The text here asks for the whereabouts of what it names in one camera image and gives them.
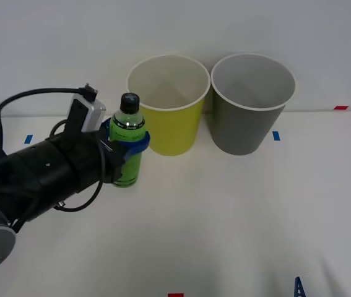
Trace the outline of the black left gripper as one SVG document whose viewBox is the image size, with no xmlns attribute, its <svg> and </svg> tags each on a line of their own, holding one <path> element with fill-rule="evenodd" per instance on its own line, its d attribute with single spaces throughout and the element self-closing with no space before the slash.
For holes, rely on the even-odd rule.
<svg viewBox="0 0 351 297">
<path fill-rule="evenodd" d="M 76 193 L 98 181 L 114 183 L 121 177 L 125 160 L 142 153 L 150 144 L 147 131 L 141 140 L 135 142 L 109 141 L 110 121 L 110 118 L 104 120 L 98 132 L 81 134 L 80 140 L 69 153 L 72 169 L 76 172 Z"/>
</svg>

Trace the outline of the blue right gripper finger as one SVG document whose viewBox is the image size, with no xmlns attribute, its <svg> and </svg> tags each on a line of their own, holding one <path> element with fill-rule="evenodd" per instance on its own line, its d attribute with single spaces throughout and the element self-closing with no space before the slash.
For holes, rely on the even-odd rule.
<svg viewBox="0 0 351 297">
<path fill-rule="evenodd" d="M 306 297 L 300 277 L 295 278 L 294 297 Z"/>
</svg>

